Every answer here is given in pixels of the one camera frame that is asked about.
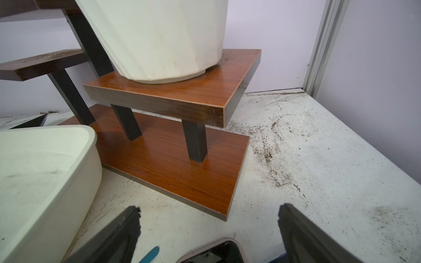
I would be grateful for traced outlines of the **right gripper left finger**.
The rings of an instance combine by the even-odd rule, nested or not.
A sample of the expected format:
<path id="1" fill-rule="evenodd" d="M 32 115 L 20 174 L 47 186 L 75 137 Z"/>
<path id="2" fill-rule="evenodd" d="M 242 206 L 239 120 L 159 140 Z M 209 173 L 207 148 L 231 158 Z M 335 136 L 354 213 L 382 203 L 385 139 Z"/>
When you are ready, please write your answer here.
<path id="1" fill-rule="evenodd" d="M 130 263 L 140 229 L 140 208 L 129 206 L 64 262 Z"/>

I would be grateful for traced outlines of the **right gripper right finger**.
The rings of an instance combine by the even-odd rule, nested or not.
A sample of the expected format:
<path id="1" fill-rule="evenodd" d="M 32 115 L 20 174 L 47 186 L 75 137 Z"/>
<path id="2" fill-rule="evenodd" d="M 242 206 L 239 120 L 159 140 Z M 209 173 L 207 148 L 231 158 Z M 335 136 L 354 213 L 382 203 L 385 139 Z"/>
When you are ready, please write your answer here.
<path id="1" fill-rule="evenodd" d="M 279 262 L 286 263 L 360 263 L 292 204 L 280 206 L 278 226 L 286 253 Z"/>

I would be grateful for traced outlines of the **dark phone bottom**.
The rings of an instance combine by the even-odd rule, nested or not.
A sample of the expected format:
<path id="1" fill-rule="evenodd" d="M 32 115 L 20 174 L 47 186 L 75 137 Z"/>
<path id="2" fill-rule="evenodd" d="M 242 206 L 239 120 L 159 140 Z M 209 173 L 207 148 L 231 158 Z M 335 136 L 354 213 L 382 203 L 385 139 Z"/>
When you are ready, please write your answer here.
<path id="1" fill-rule="evenodd" d="M 222 238 L 182 256 L 178 263 L 248 263 L 239 242 Z"/>

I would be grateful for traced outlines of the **white plastic storage box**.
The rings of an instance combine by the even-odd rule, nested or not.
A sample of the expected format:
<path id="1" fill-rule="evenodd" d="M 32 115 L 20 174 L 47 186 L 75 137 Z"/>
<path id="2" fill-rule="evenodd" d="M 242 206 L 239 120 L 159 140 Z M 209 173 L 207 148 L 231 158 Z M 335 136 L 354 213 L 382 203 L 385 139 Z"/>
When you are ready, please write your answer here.
<path id="1" fill-rule="evenodd" d="M 1 131 L 1 262 L 58 263 L 102 181 L 84 125 Z"/>

